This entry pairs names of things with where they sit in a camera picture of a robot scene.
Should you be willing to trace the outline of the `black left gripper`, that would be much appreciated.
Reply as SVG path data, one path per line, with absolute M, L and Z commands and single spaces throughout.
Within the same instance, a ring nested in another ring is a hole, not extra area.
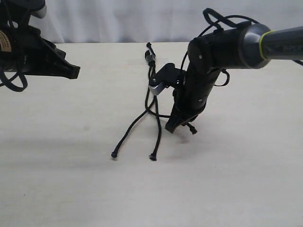
M 37 29 L 17 34 L 16 40 L 8 26 L 0 27 L 0 66 L 5 72 L 16 72 L 19 63 L 26 75 L 78 78 L 80 66 L 69 63 L 67 53 L 43 39 Z

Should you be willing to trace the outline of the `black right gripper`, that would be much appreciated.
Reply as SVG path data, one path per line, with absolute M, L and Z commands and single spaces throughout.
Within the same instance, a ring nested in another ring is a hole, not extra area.
M 214 68 L 201 73 L 193 66 L 188 66 L 184 77 L 185 83 L 177 90 L 174 107 L 165 125 L 168 132 L 173 133 L 177 127 L 190 124 L 205 109 L 207 99 L 221 71 L 220 68 Z

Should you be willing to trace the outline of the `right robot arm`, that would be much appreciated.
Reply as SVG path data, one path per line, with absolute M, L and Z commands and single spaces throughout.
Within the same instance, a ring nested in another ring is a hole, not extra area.
M 302 60 L 303 28 L 272 31 L 263 24 L 253 24 L 216 30 L 190 41 L 187 54 L 189 64 L 182 85 L 175 90 L 165 125 L 171 133 L 203 112 L 223 70 L 261 69 L 271 60 Z

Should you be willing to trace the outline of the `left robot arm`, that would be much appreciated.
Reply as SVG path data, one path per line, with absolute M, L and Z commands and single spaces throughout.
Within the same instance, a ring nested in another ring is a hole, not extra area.
M 31 17 L 44 18 L 44 0 L 0 2 L 0 70 L 21 70 L 30 76 L 77 79 L 80 67 L 66 61 L 66 52 L 42 38 L 40 29 L 29 24 Z

